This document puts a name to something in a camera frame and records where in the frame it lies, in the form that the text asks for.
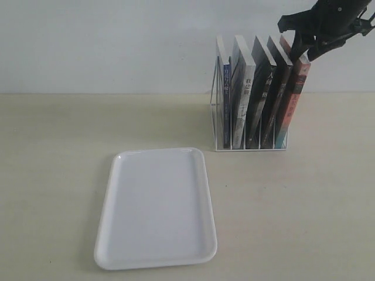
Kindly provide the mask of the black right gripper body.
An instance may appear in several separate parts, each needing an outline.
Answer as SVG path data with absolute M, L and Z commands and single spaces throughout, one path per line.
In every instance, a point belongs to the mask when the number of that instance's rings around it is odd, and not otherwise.
M 317 1 L 311 9 L 281 16 L 281 33 L 299 31 L 308 36 L 308 48 L 329 44 L 334 49 L 356 35 L 370 33 L 370 19 L 363 19 L 369 1 Z

